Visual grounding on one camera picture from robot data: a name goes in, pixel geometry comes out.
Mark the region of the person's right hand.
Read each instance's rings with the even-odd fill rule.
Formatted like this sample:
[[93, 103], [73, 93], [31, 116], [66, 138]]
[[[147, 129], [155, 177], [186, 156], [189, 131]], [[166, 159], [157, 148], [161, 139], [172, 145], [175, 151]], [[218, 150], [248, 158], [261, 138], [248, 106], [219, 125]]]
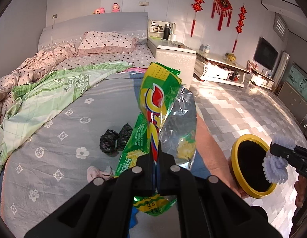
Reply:
[[307, 179], [304, 176], [299, 175], [298, 180], [294, 184], [294, 188], [297, 192], [295, 205], [298, 208], [302, 208], [307, 190]]

